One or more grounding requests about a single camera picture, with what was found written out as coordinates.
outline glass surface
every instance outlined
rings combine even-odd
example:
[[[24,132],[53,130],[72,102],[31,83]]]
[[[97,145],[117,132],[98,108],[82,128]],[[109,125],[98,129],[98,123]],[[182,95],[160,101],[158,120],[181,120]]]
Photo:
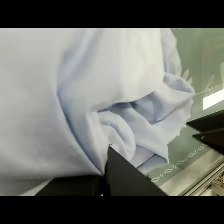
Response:
[[[224,109],[224,94],[220,102],[203,101],[224,89],[224,29],[176,28],[173,32],[182,77],[196,92],[190,120]],[[146,174],[169,195],[182,195],[224,161],[221,154],[192,138],[194,133],[192,128],[184,127],[169,144],[170,163]]]

